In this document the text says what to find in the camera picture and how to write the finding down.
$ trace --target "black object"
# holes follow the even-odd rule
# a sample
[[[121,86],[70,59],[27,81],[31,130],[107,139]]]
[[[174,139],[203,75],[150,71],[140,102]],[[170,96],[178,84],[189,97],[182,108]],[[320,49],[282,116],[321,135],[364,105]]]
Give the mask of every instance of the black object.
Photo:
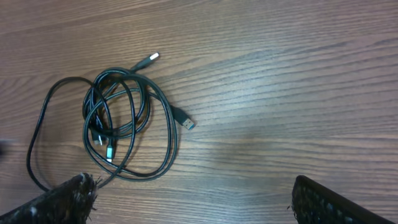
[[[292,209],[299,224],[394,224],[304,175],[294,183]]]
[[[96,182],[80,174],[0,216],[0,224],[84,224],[96,198]]]
[[[110,174],[110,177],[107,178],[102,184],[98,186],[101,188],[109,183],[115,177],[118,177],[123,180],[129,181],[145,181],[145,180],[154,180],[162,175],[164,175],[172,166],[175,157],[177,155],[177,128],[175,127],[175,121],[179,122],[181,125],[186,128],[192,128],[193,123],[190,121],[188,115],[182,110],[178,109],[177,112],[174,113],[173,106],[167,101],[166,96],[163,94],[162,90],[149,78],[136,74],[136,72],[142,68],[153,63],[157,58],[159,58],[159,53],[155,53],[146,57],[141,62],[137,63],[137,65],[133,66],[131,69],[125,69],[120,67],[109,68],[101,72],[92,83],[91,81],[82,78],[82,77],[68,77],[62,80],[59,80],[55,83],[47,96],[44,99],[44,104],[42,111],[39,116],[39,120],[37,121],[37,125],[32,136],[32,140],[29,145],[29,149],[26,157],[26,166],[27,171],[30,175],[30,178],[44,191],[48,191],[44,185],[42,185],[39,180],[35,177],[31,167],[30,167],[30,157],[32,154],[32,149],[39,133],[40,126],[44,119],[45,110],[47,109],[47,105],[50,101],[50,98],[54,94],[54,92],[62,85],[79,81],[85,82],[90,85],[90,89],[88,90],[84,101],[83,101],[83,119],[85,120],[83,126],[83,143],[88,155],[92,158],[92,160],[99,165],[103,170]],[[137,84],[137,88],[129,88],[124,81],[133,80]],[[121,85],[124,90],[119,91],[117,93],[113,93],[113,91]],[[151,93],[147,90],[147,87],[150,87],[154,90],[154,93]],[[140,93],[140,108],[139,111],[136,112],[134,109],[134,100],[132,98],[131,92],[138,91]],[[115,97],[121,96],[123,94],[127,94],[130,102],[130,110],[131,110],[131,121],[127,124],[124,124],[118,128],[113,127],[111,113],[109,112],[107,101],[113,99]],[[134,140],[136,138],[136,134],[142,131],[145,125],[148,122],[150,116],[150,101],[149,97],[153,97],[159,100],[162,103],[166,123],[167,123],[167,131],[168,131],[168,141],[167,141],[167,150],[165,153],[165,157],[163,163],[153,172],[149,173],[139,173],[134,172],[133,170],[129,170],[125,168],[126,162],[131,155],[132,148],[134,146]],[[100,116],[100,111],[104,110],[104,113],[107,117],[104,120]],[[93,135],[93,140],[96,142],[100,141],[102,138],[108,139],[109,143],[107,146],[107,156],[106,158],[99,154],[91,145],[89,140],[89,130]],[[115,141],[122,138],[131,138],[129,149],[127,150],[126,155],[124,156],[123,161],[120,165],[116,165],[112,163],[112,159],[114,157],[114,146]],[[114,170],[109,170],[106,168],[100,161],[104,162],[106,165],[112,167]],[[121,172],[128,174],[129,176],[121,175]]]

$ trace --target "blurry dark object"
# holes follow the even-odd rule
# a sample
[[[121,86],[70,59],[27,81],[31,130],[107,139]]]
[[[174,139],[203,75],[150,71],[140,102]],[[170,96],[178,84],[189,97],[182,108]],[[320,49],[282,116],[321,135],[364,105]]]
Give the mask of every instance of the blurry dark object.
[[[392,223],[303,175],[294,183],[292,209],[299,224]]]
[[[0,224],[84,224],[96,198],[96,182],[80,174],[0,216]]]

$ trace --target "cable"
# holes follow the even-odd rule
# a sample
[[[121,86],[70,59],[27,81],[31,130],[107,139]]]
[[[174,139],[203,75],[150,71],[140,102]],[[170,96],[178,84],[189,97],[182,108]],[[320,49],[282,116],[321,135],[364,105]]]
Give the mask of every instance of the cable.
[[[98,188],[104,187],[115,177],[128,181],[154,180],[164,175],[170,169],[176,158],[178,148],[177,128],[175,126],[175,120],[187,129],[192,129],[195,125],[183,110],[170,105],[162,90],[152,80],[136,73],[138,70],[146,68],[147,66],[155,62],[158,58],[159,53],[155,53],[146,57],[144,60],[133,66],[131,69],[125,69],[120,67],[106,69],[95,78],[94,82],[91,82],[88,79],[82,77],[68,77],[59,80],[51,87],[51,89],[47,93],[47,96],[44,99],[42,111],[40,112],[39,120],[37,121],[37,125],[33,133],[32,140],[30,141],[26,156],[27,171],[30,178],[35,182],[37,186],[39,186],[44,191],[49,190],[39,182],[30,166],[30,158],[32,155],[33,146],[37,134],[39,133],[40,126],[43,122],[45,110],[47,109],[47,105],[50,102],[52,95],[55,93],[56,90],[58,90],[59,87],[66,83],[75,81],[85,82],[90,85],[90,89],[87,91],[87,94],[83,100],[82,108],[83,119],[85,120],[83,125],[84,147],[91,159],[103,170],[110,174],[110,176],[104,182],[98,185]],[[137,88],[129,88],[124,82],[126,80],[134,80],[137,84]],[[121,85],[124,90],[113,93],[118,85]],[[147,86],[152,88],[154,93],[149,92],[147,90]],[[131,92],[133,91],[138,91],[140,94],[141,103],[139,111],[137,113],[134,109],[134,99],[131,95]],[[107,101],[123,94],[127,94],[129,98],[131,121],[118,128],[113,128],[112,117],[109,111]],[[150,96],[155,98],[156,100],[159,100],[162,103],[165,112],[167,123],[167,150],[163,163],[155,171],[149,173],[140,173],[125,168],[125,165],[132,153],[136,134],[144,129],[149,120]],[[104,111],[104,114],[107,117],[106,120],[104,120],[101,116],[102,111]],[[104,143],[105,139],[108,140],[106,158],[98,153],[91,145],[88,133],[89,131],[91,131],[91,137],[95,144],[102,144]],[[115,141],[125,138],[131,139],[127,153],[119,165],[113,164],[112,160],[114,159],[115,154]],[[110,166],[115,170],[109,170],[100,162],[105,163],[107,166]],[[120,175],[121,172],[127,174],[127,176]]]

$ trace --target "wooden table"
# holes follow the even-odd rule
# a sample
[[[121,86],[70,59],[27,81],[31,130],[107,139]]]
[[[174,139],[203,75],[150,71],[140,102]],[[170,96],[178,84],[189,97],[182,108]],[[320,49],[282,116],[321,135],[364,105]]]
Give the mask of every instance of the wooden table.
[[[140,73],[197,126],[178,128],[160,179],[101,189],[88,223],[295,223],[286,208],[299,174],[398,222],[397,1],[3,0],[0,18],[1,213],[42,193],[25,155],[49,88],[158,50]],[[87,89],[70,84],[51,100],[32,159],[50,185],[106,177],[81,140]],[[117,124],[128,104],[111,103]],[[164,156],[164,114],[153,110],[131,169]]]

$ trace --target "cord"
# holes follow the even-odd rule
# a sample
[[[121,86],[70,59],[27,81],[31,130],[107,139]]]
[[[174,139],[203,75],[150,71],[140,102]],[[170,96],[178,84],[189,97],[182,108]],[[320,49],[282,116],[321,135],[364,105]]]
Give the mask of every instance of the cord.
[[[30,158],[32,155],[33,146],[37,134],[39,133],[40,126],[43,122],[45,110],[47,109],[47,105],[50,102],[52,95],[55,93],[56,90],[58,90],[59,87],[70,82],[85,82],[90,85],[90,89],[87,91],[87,94],[84,97],[82,108],[83,119],[85,120],[83,125],[83,144],[91,159],[104,171],[110,174],[110,176],[105,181],[98,184],[98,188],[104,187],[115,177],[128,181],[154,180],[164,175],[171,168],[176,158],[178,149],[177,128],[175,125],[175,120],[187,129],[192,129],[195,125],[183,110],[170,105],[162,90],[152,80],[136,73],[138,70],[146,68],[147,66],[155,62],[159,58],[159,56],[159,53],[152,54],[146,57],[144,60],[141,60],[131,69],[125,69],[120,67],[106,69],[95,78],[94,82],[91,82],[83,77],[68,77],[59,80],[51,87],[51,89],[47,93],[47,96],[44,99],[43,107],[39,115],[39,120],[37,121],[37,125],[33,133],[32,140],[30,141],[26,156],[27,171],[30,178],[35,182],[38,187],[40,187],[44,191],[49,190],[39,182],[30,166]],[[137,88],[129,88],[124,82],[126,80],[134,80]],[[113,93],[118,85],[121,85],[124,90]],[[147,86],[152,88],[154,93],[149,92],[147,90]],[[131,95],[131,92],[133,91],[138,91],[140,94],[141,103],[139,111],[137,113],[134,109],[134,99]],[[129,98],[131,121],[118,128],[114,128],[107,101],[123,94],[127,94]],[[149,120],[149,97],[153,97],[162,103],[167,123],[167,150],[163,163],[155,171],[140,173],[125,168],[125,165],[127,160],[129,159],[129,156],[132,153],[136,134],[144,129]],[[104,111],[104,115],[106,115],[107,119],[102,118],[102,111]],[[105,139],[108,140],[106,158],[98,153],[91,145],[88,133],[89,131],[91,131],[91,138],[95,144],[102,144],[104,143]],[[127,153],[119,165],[113,164],[112,160],[114,159],[116,141],[118,139],[125,138],[131,139]],[[100,162],[105,163],[107,166],[110,166],[115,170],[109,170]],[[120,175],[121,172],[127,174],[127,176]]]

